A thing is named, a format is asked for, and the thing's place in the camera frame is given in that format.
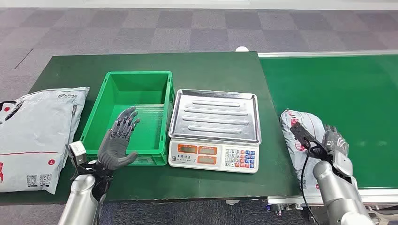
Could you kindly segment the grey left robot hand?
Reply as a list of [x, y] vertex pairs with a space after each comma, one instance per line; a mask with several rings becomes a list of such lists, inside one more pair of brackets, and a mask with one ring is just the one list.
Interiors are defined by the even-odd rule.
[[140, 122], [136, 119], [138, 112], [134, 106], [123, 110], [112, 127], [106, 132], [98, 150], [98, 161], [105, 169], [115, 171], [118, 168], [133, 163], [138, 153], [126, 153], [130, 137]]

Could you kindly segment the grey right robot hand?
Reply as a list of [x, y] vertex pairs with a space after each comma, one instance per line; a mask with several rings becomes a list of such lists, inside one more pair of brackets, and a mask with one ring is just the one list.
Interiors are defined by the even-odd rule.
[[324, 137], [322, 144], [327, 153], [332, 151], [339, 151], [346, 157], [349, 153], [349, 143], [342, 137], [342, 135], [337, 131], [337, 128], [332, 125], [324, 125]]

